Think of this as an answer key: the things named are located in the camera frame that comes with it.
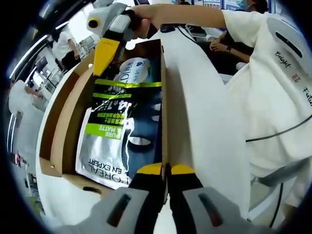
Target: chair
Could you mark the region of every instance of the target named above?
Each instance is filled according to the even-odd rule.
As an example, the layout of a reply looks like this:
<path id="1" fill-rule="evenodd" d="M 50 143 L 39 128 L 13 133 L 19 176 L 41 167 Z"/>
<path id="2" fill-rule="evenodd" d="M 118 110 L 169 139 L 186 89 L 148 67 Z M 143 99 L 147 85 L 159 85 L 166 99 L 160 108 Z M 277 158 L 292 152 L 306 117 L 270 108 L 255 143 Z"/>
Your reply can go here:
<path id="1" fill-rule="evenodd" d="M 301 161 L 293 162 L 285 167 L 278 169 L 266 177 L 256 178 L 252 181 L 252 186 L 255 183 L 263 184 L 269 188 L 269 192 L 261 201 L 250 207 L 248 213 L 249 221 L 253 221 L 255 218 L 257 218 L 276 200 L 276 198 L 279 196 L 280 185 L 296 177 L 299 171 L 308 162 L 308 160 L 309 159 L 306 158 Z"/>

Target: gray plastic part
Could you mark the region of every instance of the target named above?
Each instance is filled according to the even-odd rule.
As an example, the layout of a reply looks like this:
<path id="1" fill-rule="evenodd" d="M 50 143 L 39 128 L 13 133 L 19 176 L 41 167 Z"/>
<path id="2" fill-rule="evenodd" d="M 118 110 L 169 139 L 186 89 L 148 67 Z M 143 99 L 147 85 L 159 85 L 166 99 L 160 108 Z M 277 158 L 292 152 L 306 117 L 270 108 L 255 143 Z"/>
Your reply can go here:
<path id="1" fill-rule="evenodd" d="M 109 193 L 104 199 L 94 205 L 87 219 L 75 226 L 63 226 L 56 232 L 75 234 L 133 234 L 135 233 L 138 215 L 148 193 L 148 191 L 144 190 L 119 188 Z M 108 223 L 108 220 L 114 208 L 124 196 L 128 196 L 130 200 L 117 227 L 114 227 Z"/>
<path id="2" fill-rule="evenodd" d="M 278 16 L 277 14 L 271 15 L 267 19 L 267 24 L 269 31 L 273 38 L 279 43 L 284 49 L 289 51 L 293 57 L 298 61 L 302 69 L 312 78 L 312 54 L 307 41 L 305 40 L 303 34 L 296 28 L 294 22 L 286 19 L 283 16 Z M 285 37 L 290 41 L 297 49 L 302 53 L 302 58 L 299 57 L 295 51 L 289 47 L 286 43 L 281 41 L 277 36 L 276 32 Z"/>
<path id="3" fill-rule="evenodd" d="M 284 183 L 296 177 L 299 171 L 301 171 L 301 169 L 308 163 L 309 160 L 309 158 L 306 158 L 301 161 L 290 163 L 289 165 L 278 169 L 266 177 L 258 178 L 258 182 L 268 187 L 274 187 Z"/>
<path id="4" fill-rule="evenodd" d="M 271 234 L 274 230 L 255 226 L 241 218 L 239 208 L 213 188 L 200 188 L 183 192 L 192 212 L 197 234 Z M 222 224 L 214 227 L 209 213 L 200 197 L 207 197 L 208 203 L 217 210 Z"/>
<path id="5" fill-rule="evenodd" d="M 114 19 L 121 15 L 121 13 L 126 9 L 127 5 L 115 2 L 108 6 L 109 13 L 107 14 L 107 18 L 105 20 L 104 26 L 102 28 L 102 36 L 105 34 L 105 32 L 109 29 L 111 23 L 114 21 Z"/>

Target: face mask package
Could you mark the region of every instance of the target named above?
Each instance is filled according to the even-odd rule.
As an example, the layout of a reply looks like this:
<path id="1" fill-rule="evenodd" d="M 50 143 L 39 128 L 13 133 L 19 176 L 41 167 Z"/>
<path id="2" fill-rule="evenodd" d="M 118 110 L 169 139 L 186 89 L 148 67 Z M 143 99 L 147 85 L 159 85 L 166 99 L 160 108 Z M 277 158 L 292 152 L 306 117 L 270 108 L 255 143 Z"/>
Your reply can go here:
<path id="1" fill-rule="evenodd" d="M 117 189 L 128 187 L 141 167 L 162 161 L 158 63 L 131 58 L 115 77 L 95 81 L 79 134 L 77 173 Z"/>

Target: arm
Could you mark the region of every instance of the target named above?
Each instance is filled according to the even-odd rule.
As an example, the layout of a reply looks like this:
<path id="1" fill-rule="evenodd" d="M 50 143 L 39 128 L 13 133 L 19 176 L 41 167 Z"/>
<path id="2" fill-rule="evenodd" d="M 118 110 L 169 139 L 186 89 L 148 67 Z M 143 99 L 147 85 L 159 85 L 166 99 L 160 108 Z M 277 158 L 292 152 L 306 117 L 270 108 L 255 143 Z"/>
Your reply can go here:
<path id="1" fill-rule="evenodd" d="M 218 43 L 221 42 L 222 39 L 225 38 L 225 35 L 227 34 L 227 30 L 225 30 L 217 39 L 215 39 L 214 41 L 212 41 L 209 45 L 210 50 L 213 50 L 213 46 L 217 45 Z"/>
<path id="2" fill-rule="evenodd" d="M 69 47 L 74 51 L 75 55 L 78 55 L 78 51 L 75 47 L 73 40 L 68 39 L 67 43 L 68 43 Z"/>
<path id="3" fill-rule="evenodd" d="M 249 63 L 250 55 L 246 55 L 236 49 L 231 49 L 230 54 L 240 58 L 245 63 Z"/>
<path id="4" fill-rule="evenodd" d="M 164 23 L 185 23 L 203 27 L 226 28 L 221 10 L 206 6 L 154 4 L 132 8 L 143 18 L 136 36 L 146 37 L 150 22 L 159 28 Z"/>
<path id="5" fill-rule="evenodd" d="M 189 23 L 203 27 L 226 28 L 221 10 L 195 5 L 155 4 L 162 23 Z"/>

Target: person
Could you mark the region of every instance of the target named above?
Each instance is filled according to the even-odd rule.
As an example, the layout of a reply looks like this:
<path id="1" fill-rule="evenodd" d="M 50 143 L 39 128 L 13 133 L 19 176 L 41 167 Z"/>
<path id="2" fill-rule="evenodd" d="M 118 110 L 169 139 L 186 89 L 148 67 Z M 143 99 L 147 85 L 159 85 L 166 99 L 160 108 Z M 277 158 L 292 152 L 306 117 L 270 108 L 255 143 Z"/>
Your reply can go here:
<path id="1" fill-rule="evenodd" d="M 190 5 L 190 3 L 187 2 L 187 1 L 185 1 L 185 0 L 178 0 L 177 3 L 178 3 L 179 5 Z"/>
<path id="2" fill-rule="evenodd" d="M 242 11 L 257 11 L 262 14 L 268 11 L 267 0 L 238 0 L 237 4 Z M 199 46 L 216 70 L 227 75 L 234 75 L 237 72 L 236 65 L 239 62 L 248 63 L 254 51 L 253 48 L 241 42 L 235 42 L 226 30 L 213 42 L 200 42 Z"/>
<path id="3" fill-rule="evenodd" d="M 43 98 L 43 95 L 39 92 L 28 87 L 24 81 L 18 80 L 13 84 L 9 81 L 9 110 L 16 116 L 17 113 L 23 114 L 28 108 L 27 106 L 32 105 L 35 101 L 34 96 L 37 98 Z"/>
<path id="4" fill-rule="evenodd" d="M 66 32 L 53 31 L 53 54 L 62 62 L 66 70 L 72 69 L 81 62 L 72 37 Z"/>
<path id="5" fill-rule="evenodd" d="M 219 10 L 206 6 L 155 4 L 132 8 L 143 20 L 136 37 L 150 24 L 192 23 L 226 28 L 235 42 L 253 47 L 249 63 L 227 83 L 229 100 L 245 124 L 252 176 L 265 177 L 308 158 L 286 203 L 297 207 L 312 182 L 312 121 L 276 137 L 249 142 L 289 129 L 312 115 L 312 81 L 290 52 L 269 31 L 269 13 Z"/>

